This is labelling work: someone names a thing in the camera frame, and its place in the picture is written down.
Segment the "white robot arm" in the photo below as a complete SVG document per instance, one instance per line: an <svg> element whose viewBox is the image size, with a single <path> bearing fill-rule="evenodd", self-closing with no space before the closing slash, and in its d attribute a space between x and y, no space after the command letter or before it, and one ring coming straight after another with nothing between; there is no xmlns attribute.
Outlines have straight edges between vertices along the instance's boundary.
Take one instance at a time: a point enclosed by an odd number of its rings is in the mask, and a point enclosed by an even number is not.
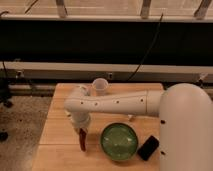
<svg viewBox="0 0 213 171"><path fill-rule="evenodd" d="M159 171L213 171L213 100L196 85L106 96L91 96L81 85L64 108L76 128L89 125L91 112L157 117Z"/></svg>

